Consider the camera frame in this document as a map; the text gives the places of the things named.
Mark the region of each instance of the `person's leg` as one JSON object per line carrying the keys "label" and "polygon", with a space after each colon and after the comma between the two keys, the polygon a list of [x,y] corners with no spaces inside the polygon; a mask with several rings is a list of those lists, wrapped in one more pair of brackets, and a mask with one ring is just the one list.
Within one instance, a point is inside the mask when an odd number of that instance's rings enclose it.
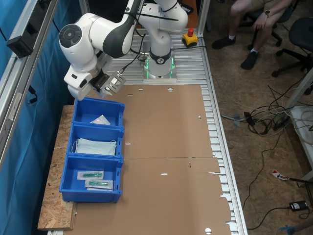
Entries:
{"label": "person's leg", "polygon": [[227,37],[216,40],[212,44],[213,49],[221,49],[226,46],[235,44],[236,31],[243,14],[253,11],[256,7],[263,7],[263,0],[237,0],[231,6],[229,19],[229,34]]}
{"label": "person's leg", "polygon": [[283,13],[284,13],[284,11],[280,11],[280,12],[276,13],[275,15],[272,15],[271,17],[269,17],[266,20],[266,24],[265,24],[264,28],[262,28],[259,31],[258,37],[257,37],[255,44],[254,44],[254,49],[256,51],[258,51],[264,45],[264,43],[267,41],[267,39],[270,37],[270,35],[272,34],[274,24],[279,20],[279,18],[281,18]]}
{"label": "person's leg", "polygon": [[229,13],[229,35],[235,36],[241,17],[253,10],[251,0],[237,0],[230,8]]}
{"label": "person's leg", "polygon": [[250,51],[248,57],[241,64],[241,68],[244,70],[250,70],[254,67],[255,62],[259,56],[259,49],[264,45],[269,36],[272,34],[274,24],[279,20],[284,12],[285,10],[282,10],[266,20],[264,28],[260,29],[258,32],[258,37],[254,44],[254,48]]}

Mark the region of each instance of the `wooden board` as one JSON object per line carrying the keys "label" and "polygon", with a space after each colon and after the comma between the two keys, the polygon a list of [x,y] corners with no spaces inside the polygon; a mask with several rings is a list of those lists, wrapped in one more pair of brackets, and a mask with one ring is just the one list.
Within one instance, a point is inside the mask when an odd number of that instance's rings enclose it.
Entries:
{"label": "wooden board", "polygon": [[76,203],[63,201],[59,192],[73,112],[74,106],[64,106],[62,111],[38,221],[40,230],[71,230],[74,227]]}

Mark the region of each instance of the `blue curtain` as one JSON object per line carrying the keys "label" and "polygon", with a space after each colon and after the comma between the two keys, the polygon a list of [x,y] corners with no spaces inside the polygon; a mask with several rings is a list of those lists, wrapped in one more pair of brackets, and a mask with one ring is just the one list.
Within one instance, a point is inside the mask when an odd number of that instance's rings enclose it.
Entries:
{"label": "blue curtain", "polygon": [[[26,2],[0,1],[0,26],[7,38]],[[74,23],[80,16],[77,0],[59,0],[54,16],[59,29]],[[5,44],[1,42],[0,74],[12,54]],[[34,95],[27,94],[0,172],[0,235],[32,234],[36,205],[42,200],[40,193],[41,186],[45,184],[45,165],[51,157],[62,108],[68,99],[67,85],[63,81],[68,68],[69,62],[59,46],[58,32],[51,24],[31,83],[38,101],[28,104]]]}

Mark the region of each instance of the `aluminum profile table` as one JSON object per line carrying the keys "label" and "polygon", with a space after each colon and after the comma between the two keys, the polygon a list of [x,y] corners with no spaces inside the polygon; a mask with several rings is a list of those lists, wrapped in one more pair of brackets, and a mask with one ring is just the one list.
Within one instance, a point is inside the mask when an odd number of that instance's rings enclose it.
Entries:
{"label": "aluminum profile table", "polygon": [[[140,34],[147,33],[144,29],[139,30]],[[181,41],[182,33],[171,33],[174,48],[185,48]],[[144,41],[149,41],[147,34]],[[132,49],[139,50],[141,38],[134,35]],[[200,39],[199,46],[203,46],[204,41]],[[128,53],[124,57],[113,59],[111,68],[107,74],[111,75],[114,71],[119,71],[126,64],[131,62],[136,54]],[[204,47],[195,49],[175,50],[175,62],[177,70],[177,80],[174,82],[154,82],[153,85],[200,85],[203,105],[205,108],[207,126],[211,140],[213,156],[218,158],[222,197],[225,197],[229,204],[231,220],[227,221],[230,226],[231,234],[247,235],[246,224],[241,208],[239,194],[235,182],[230,156],[226,144],[221,116],[217,105],[216,95],[213,87],[211,71],[208,63],[206,50]],[[143,82],[144,62],[135,60],[123,72],[126,78],[126,85],[147,85]],[[56,231],[49,231],[48,235],[55,235]]]}

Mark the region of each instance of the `face mask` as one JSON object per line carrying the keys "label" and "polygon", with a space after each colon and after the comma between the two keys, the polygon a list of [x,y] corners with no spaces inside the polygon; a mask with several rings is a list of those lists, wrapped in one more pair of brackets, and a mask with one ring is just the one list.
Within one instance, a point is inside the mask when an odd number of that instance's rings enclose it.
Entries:
{"label": "face mask", "polygon": [[80,138],[76,141],[75,153],[100,154],[100,155],[114,156],[115,149],[116,149],[115,141],[100,142],[100,141],[89,141],[89,140]]}

